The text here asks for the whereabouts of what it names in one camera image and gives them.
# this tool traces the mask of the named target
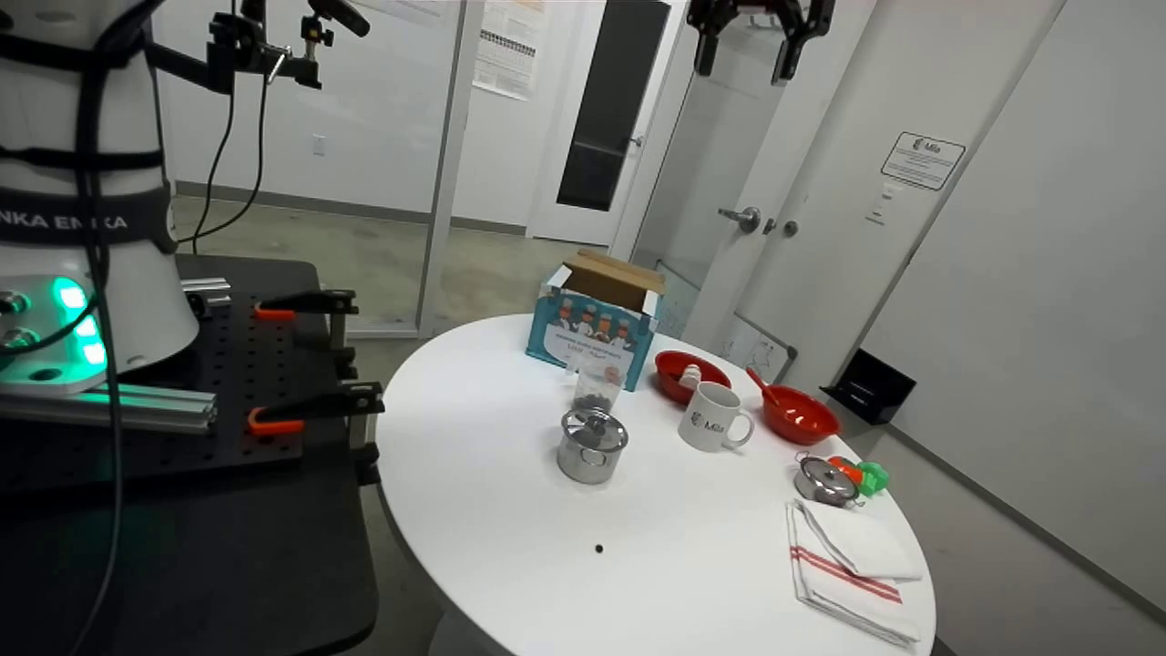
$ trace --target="black table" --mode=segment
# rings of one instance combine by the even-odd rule
[[[299,263],[196,258],[181,272],[230,278],[235,294],[316,285]],[[5,656],[71,648],[107,537],[111,483],[0,499]],[[89,653],[334,653],[372,622],[377,575],[351,439],[324,421],[292,464],[133,481],[117,578]]]

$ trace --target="gray floor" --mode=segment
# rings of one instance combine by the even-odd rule
[[[220,201],[212,224],[230,213],[239,201]],[[174,201],[174,228],[191,232],[202,213],[196,196]],[[316,263],[328,289],[358,289],[360,318],[413,319],[418,297],[418,268],[426,221],[394,210],[345,210],[305,204],[256,204],[245,221],[209,238],[205,256],[249,258],[305,258]],[[577,249],[526,239],[509,228],[455,221],[450,238],[445,285],[436,297],[436,324],[468,324],[474,318],[520,312],[531,306],[539,280]],[[392,377],[418,342],[358,347],[364,377]],[[364,488],[364,524],[378,581],[378,620],[370,642],[351,656],[424,656],[440,612],[440,595],[410,560],[398,541],[384,499]]]

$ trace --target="metal cup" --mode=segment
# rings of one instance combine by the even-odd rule
[[[610,413],[563,414],[559,471],[579,483],[604,483],[626,447],[626,427]]]

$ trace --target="box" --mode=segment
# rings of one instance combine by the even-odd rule
[[[641,381],[656,340],[661,278],[579,251],[542,285],[526,352],[559,366]]]

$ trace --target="label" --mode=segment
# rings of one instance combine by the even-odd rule
[[[904,130],[883,161],[883,173],[920,188],[945,188],[964,151],[967,144],[960,143]]]

